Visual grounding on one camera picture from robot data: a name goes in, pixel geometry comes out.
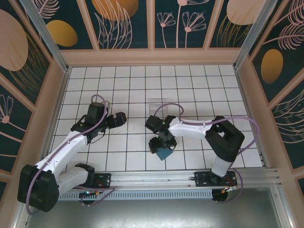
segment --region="feather pattern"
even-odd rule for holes
[[[33,0],[39,15],[45,19],[51,19],[59,9],[58,0]]]
[[[304,23],[304,0],[293,0],[289,8],[288,20],[294,25]]]
[[[281,49],[296,50],[296,47],[304,41],[304,23],[285,26],[277,40]]]
[[[103,16],[95,13],[99,24],[98,43],[101,49],[129,48],[132,41],[132,25],[128,12],[116,1],[115,8],[110,0],[96,0]]]

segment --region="floor tile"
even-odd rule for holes
[[[129,134],[127,138],[127,151],[145,151],[145,134]]]
[[[127,135],[115,134],[109,136],[109,152],[123,152],[127,150]]]
[[[132,66],[131,77],[145,77],[145,66]]]
[[[229,101],[242,101],[242,95],[239,88],[226,88],[227,99]]]
[[[86,78],[82,90],[95,90],[97,91],[99,79],[97,78]]]
[[[204,65],[191,65],[190,66],[191,76],[205,76]]]
[[[146,78],[146,89],[160,89],[161,78],[160,77],[147,77]]]
[[[146,152],[127,152],[127,171],[144,171],[146,169]]]
[[[184,170],[185,158],[184,151],[174,151],[166,158],[166,170]]]
[[[106,153],[89,153],[87,164],[95,168],[95,172],[104,172]]]
[[[73,67],[70,78],[85,78],[86,67]]]
[[[115,77],[130,77],[130,66],[118,66],[116,67]]]
[[[161,76],[162,77],[174,77],[175,76],[174,66],[161,66]]]
[[[125,171],[126,152],[108,153],[106,171]]]
[[[176,89],[176,78],[175,77],[161,77],[161,88],[162,89]]]
[[[220,76],[218,65],[205,65],[207,76]]]
[[[195,101],[211,101],[209,89],[194,89]]]
[[[247,149],[242,152],[246,168],[262,167],[262,162],[257,149]]]
[[[101,78],[99,80],[98,90],[113,90],[114,78]]]
[[[208,76],[207,81],[208,81],[209,88],[223,88],[224,87],[221,76],[213,76],[213,77]]]
[[[87,67],[85,78],[99,78],[101,67]]]
[[[188,65],[175,66],[176,76],[190,76],[190,68]]]
[[[201,76],[201,77],[191,77],[192,78],[192,84],[193,88],[208,88],[207,83],[207,77]]]
[[[83,79],[70,79],[67,85],[67,91],[81,91],[82,85],[84,83]]]
[[[160,77],[160,66],[146,66],[146,77]]]
[[[146,152],[147,170],[165,170],[165,160],[161,161],[156,154]]]
[[[238,88],[238,81],[235,76],[222,77],[225,88]]]
[[[130,89],[130,79],[129,78],[115,78],[114,89]]]
[[[130,89],[145,89],[145,87],[144,77],[132,77],[130,79]]]
[[[234,75],[234,70],[232,65],[219,65],[219,70],[222,76]]]
[[[185,151],[186,169],[204,169],[204,155],[203,150]]]
[[[177,77],[177,88],[178,89],[192,89],[191,77]]]
[[[105,77],[115,77],[115,70],[116,67],[114,66],[103,66],[101,68],[101,72],[100,72],[100,77],[101,78],[105,78]]]

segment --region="grid tile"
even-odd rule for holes
[[[101,68],[101,72],[100,72],[100,77],[101,78],[105,78],[105,77],[115,77],[115,70],[116,67],[114,66],[103,66]]]
[[[68,170],[79,162],[94,166],[96,171],[211,168],[216,155],[205,138],[177,137],[173,154],[161,161],[149,151],[149,140],[156,135],[144,125],[151,114],[149,101],[155,98],[179,102],[185,109],[183,117],[188,120],[210,120],[215,115],[247,116],[231,69],[225,65],[73,68],[51,149],[62,143],[75,121],[87,114],[91,96],[98,93],[111,103],[110,114],[124,112],[127,123],[107,130],[99,141],[81,149]],[[180,113],[177,106],[167,109],[167,115]],[[242,119],[231,122],[245,135],[242,147],[247,146],[253,140],[250,124]],[[238,156],[233,167],[262,167],[257,146],[254,144]]]
[[[131,77],[145,77],[145,67],[144,66],[132,66],[131,67]]]
[[[176,89],[175,77],[161,77],[161,88],[162,89]]]
[[[81,91],[82,85],[84,83],[83,79],[70,79],[67,85],[67,91]]]
[[[86,67],[73,67],[70,78],[85,78]]]
[[[87,67],[85,78],[99,78],[101,67]]]
[[[232,65],[219,65],[219,70],[222,76],[234,75]]]
[[[161,66],[161,76],[162,77],[174,77],[175,76],[174,66]]]
[[[189,66],[175,66],[176,76],[190,76]]]
[[[208,88],[207,77],[191,77],[193,88]]]
[[[176,81],[179,89],[192,89],[191,77],[178,77]]]
[[[130,77],[130,66],[118,66],[116,67],[115,77]]]
[[[205,76],[205,68],[203,65],[191,65],[190,66],[191,76]]]
[[[160,66],[146,66],[146,77],[160,77]]]
[[[126,152],[108,153],[106,171],[125,171]]]
[[[185,161],[187,169],[204,169],[204,153],[203,150],[185,151]]]
[[[87,164],[95,168],[95,172],[104,172],[106,153],[89,153]]]
[[[144,171],[146,169],[146,152],[127,152],[127,171]]]
[[[184,151],[174,151],[168,158],[166,158],[167,170],[184,170],[185,157]]]
[[[219,76],[219,68],[218,65],[205,65],[205,71],[207,76]]]

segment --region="leaf illustration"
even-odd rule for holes
[[[300,46],[304,41],[304,24],[290,24],[285,26],[281,31],[280,36],[276,39],[278,40],[281,49],[296,50],[296,47]]]
[[[304,23],[304,0],[293,0],[289,8],[288,20],[294,25]]]
[[[51,19],[59,9],[58,0],[33,0],[39,15],[45,19]]]

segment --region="purple cable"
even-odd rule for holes
[[[107,193],[105,196],[103,196],[101,199],[99,200],[95,200],[93,203],[91,204],[88,204],[87,206],[90,207],[90,206],[94,206],[98,203],[100,203],[101,201],[103,201],[105,198],[107,198],[113,191],[115,191],[115,188],[108,188],[108,189],[93,189],[93,188],[86,188],[86,187],[82,187],[82,186],[77,186],[75,187],[75,189],[85,189],[85,190],[94,190],[94,191],[102,191],[102,193],[104,193],[105,191],[107,190],[111,190],[109,193]],[[82,200],[84,199],[86,195],[82,196],[80,198],[80,202],[81,204],[84,206],[85,204],[82,202]]]
[[[104,103],[105,109],[104,109],[104,114],[103,114],[103,116],[101,117],[100,121],[99,121],[95,126],[91,127],[90,129],[88,129],[88,130],[86,130],[86,131],[84,131],[84,132],[82,132],[82,133],[79,133],[79,134],[73,136],[69,141],[71,141],[71,140],[73,140],[73,139],[75,139],[75,138],[77,138],[77,137],[79,137],[79,136],[81,136],[81,135],[84,135],[84,134],[90,132],[91,130],[94,130],[99,124],[101,124],[101,122],[104,120],[105,116],[107,115],[106,101],[104,100],[104,98],[103,98],[102,96],[98,95],[98,94],[95,94],[95,95],[93,95],[93,96],[91,97],[91,102],[93,102],[93,98],[94,98],[94,97],[100,97],[100,98],[102,99],[103,103]],[[35,213],[37,212],[37,211],[32,212],[32,211],[30,211],[30,208],[29,208],[29,198],[30,198],[30,194],[31,194],[31,192],[32,192],[32,189],[33,189],[33,186],[34,186],[34,183],[35,183],[37,177],[38,177],[39,174],[43,171],[43,169],[48,165],[48,163],[56,156],[56,154],[58,154],[59,151],[62,150],[62,149],[68,144],[69,141],[66,141],[64,144],[62,144],[62,145],[61,145],[61,146],[60,146],[60,147],[59,147],[59,148],[50,156],[50,158],[41,166],[41,168],[38,170],[38,172],[35,174],[34,178],[32,179],[32,181],[31,181],[31,183],[30,183],[30,185],[29,185],[29,187],[28,187],[28,193],[27,193],[27,198],[26,198],[26,210],[27,210],[27,213],[28,213],[29,215],[33,215],[33,214],[35,214]]]
[[[184,113],[184,108],[180,105],[180,104],[177,104],[177,103],[166,103],[166,104],[163,104],[162,106],[160,106],[154,113],[154,115],[157,114],[157,112],[163,108],[164,106],[167,106],[167,105],[176,105],[178,106],[180,109],[181,109],[181,113],[180,115],[178,116],[178,119],[181,123],[183,124],[188,124],[188,125],[194,125],[194,126],[204,126],[204,125],[212,125],[212,124],[217,124],[217,123],[220,123],[220,122],[223,122],[223,121],[226,121],[226,120],[233,120],[233,119],[245,119],[245,120],[248,120],[250,122],[252,122],[255,127],[256,127],[256,135],[254,137],[254,139],[252,140],[251,143],[249,143],[245,148],[243,148],[242,150],[240,150],[238,153],[237,153],[237,156],[240,155],[242,152],[244,152],[245,150],[247,150],[250,146],[252,146],[256,141],[257,141],[257,138],[258,138],[258,135],[259,135],[259,132],[260,132],[260,129],[256,123],[255,120],[253,119],[250,119],[248,117],[245,117],[245,116],[232,116],[232,117],[227,117],[227,118],[224,118],[224,119],[220,119],[220,120],[215,120],[215,121],[212,121],[212,122],[208,122],[208,123],[191,123],[191,122],[186,122],[184,120],[182,120],[181,116],[183,115]],[[243,192],[243,179],[241,177],[241,174],[236,170],[236,169],[233,169],[231,168],[232,170],[234,170],[238,175],[239,175],[239,178],[240,178],[240,181],[241,181],[241,190],[238,194],[238,196],[236,196],[234,199],[232,200],[228,200],[228,201],[224,201],[222,203],[230,203],[232,201],[235,201],[237,198],[239,198],[239,196],[242,194]]]

